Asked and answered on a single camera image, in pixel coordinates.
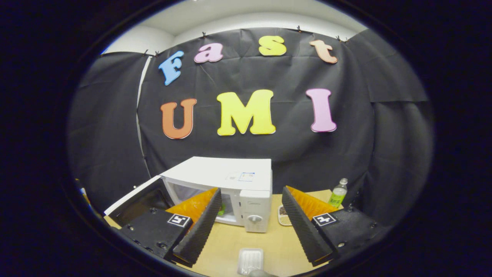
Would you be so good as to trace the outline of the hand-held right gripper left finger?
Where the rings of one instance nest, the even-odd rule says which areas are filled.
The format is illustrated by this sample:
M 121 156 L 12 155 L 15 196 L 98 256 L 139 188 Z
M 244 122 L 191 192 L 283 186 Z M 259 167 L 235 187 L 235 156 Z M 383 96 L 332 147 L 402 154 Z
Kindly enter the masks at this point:
M 221 190 L 216 187 L 168 209 L 139 203 L 124 217 L 118 232 L 159 258 L 192 267 L 221 205 Z

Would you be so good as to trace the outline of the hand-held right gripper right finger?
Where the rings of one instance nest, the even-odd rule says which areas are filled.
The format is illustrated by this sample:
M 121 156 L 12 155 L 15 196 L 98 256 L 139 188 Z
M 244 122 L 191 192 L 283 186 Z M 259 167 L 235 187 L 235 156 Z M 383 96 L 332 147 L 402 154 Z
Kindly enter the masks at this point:
M 313 266 L 350 259 L 378 243 L 388 232 L 387 226 L 354 207 L 336 209 L 290 186 L 283 188 L 282 204 Z

